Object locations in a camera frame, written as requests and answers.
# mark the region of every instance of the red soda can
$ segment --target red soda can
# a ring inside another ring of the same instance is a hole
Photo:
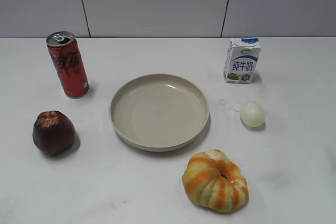
[[[65,95],[76,98],[86,94],[89,82],[75,36],[58,31],[50,34],[46,42]]]

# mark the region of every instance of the small milk box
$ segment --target small milk box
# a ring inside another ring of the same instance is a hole
[[[225,82],[251,83],[260,50],[257,38],[231,38],[224,67]]]

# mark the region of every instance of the red apple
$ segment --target red apple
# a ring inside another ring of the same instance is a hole
[[[53,157],[70,149],[75,138],[74,125],[59,111],[42,112],[34,123],[34,143],[47,156]]]

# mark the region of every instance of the egg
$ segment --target egg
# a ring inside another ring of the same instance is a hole
[[[265,122],[266,112],[256,102],[246,102],[240,110],[241,120],[250,127],[259,127]]]

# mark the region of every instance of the round plate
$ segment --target round plate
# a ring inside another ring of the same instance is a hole
[[[110,115],[117,134],[132,146],[166,152],[197,137],[207,123],[209,105],[191,82],[153,74],[124,85],[111,101]]]

